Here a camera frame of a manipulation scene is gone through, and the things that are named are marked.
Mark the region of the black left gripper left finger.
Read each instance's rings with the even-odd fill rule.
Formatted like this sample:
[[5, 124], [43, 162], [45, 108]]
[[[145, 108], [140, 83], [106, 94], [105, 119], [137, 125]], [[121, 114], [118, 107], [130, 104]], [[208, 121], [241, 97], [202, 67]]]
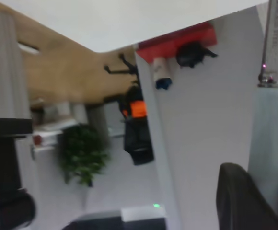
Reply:
[[278, 216], [238, 164], [220, 166], [216, 207], [220, 230], [278, 230]]

